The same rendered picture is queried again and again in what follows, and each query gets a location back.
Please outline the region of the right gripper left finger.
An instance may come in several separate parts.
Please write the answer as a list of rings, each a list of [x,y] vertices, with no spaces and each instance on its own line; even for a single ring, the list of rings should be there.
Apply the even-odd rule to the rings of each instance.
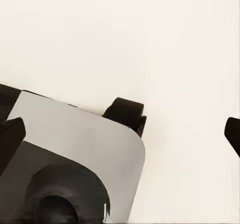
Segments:
[[[26,137],[21,117],[0,123],[0,177]]]

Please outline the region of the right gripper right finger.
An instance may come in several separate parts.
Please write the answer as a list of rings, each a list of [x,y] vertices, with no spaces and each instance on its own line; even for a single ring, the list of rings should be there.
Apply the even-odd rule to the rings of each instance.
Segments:
[[[240,157],[240,119],[229,117],[225,125],[224,135]]]

